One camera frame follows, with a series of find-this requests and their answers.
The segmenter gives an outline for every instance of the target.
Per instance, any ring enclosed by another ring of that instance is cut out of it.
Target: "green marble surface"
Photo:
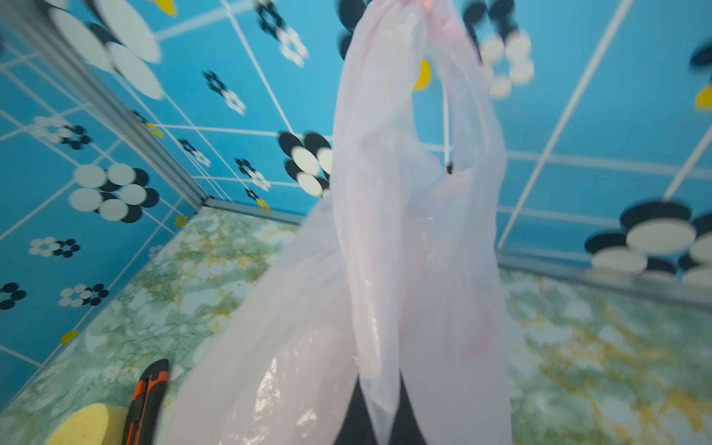
[[[141,371],[168,357],[164,424],[188,371],[296,230],[202,209],[0,415],[0,444],[41,445],[81,407],[126,405]],[[711,314],[501,278],[515,444],[712,444]]]

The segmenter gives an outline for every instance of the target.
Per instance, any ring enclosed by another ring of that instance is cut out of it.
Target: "black utility knife handle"
[[[151,445],[153,443],[153,434],[158,421],[158,411],[163,402],[163,397],[166,395],[167,385],[168,372],[166,371],[160,372],[156,378],[153,376],[149,378],[146,403],[143,407],[143,415],[141,417],[141,425],[139,426],[136,445]]]

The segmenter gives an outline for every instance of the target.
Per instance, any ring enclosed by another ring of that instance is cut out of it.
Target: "yellow sponge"
[[[72,414],[47,445],[120,445],[128,410],[94,403]]]

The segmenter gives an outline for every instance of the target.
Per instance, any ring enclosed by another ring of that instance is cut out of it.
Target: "blue tiled wall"
[[[107,129],[91,104],[70,92],[38,54],[7,28],[0,28],[0,36],[2,410],[195,210]],[[67,124],[64,130],[43,119],[58,116]],[[69,137],[52,136],[62,131]],[[90,140],[82,140],[83,135]],[[88,178],[79,173],[87,165],[97,166],[86,170],[93,173]],[[132,184],[85,187],[105,172],[121,182],[120,175],[112,175],[121,169],[136,176],[126,179]],[[79,199],[83,192],[75,194],[81,189],[101,196],[98,212],[76,209],[91,204]],[[112,205],[114,212],[108,211]],[[123,216],[125,210],[131,216]],[[110,220],[118,216],[124,221]]]

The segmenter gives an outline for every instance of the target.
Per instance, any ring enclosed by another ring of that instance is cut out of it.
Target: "white plastic bag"
[[[426,43],[448,90],[453,174],[412,113]],[[332,193],[175,402],[170,445],[331,445],[359,375],[380,445],[399,370],[430,445],[510,444],[494,253],[506,155],[451,0],[374,0],[342,74]]]

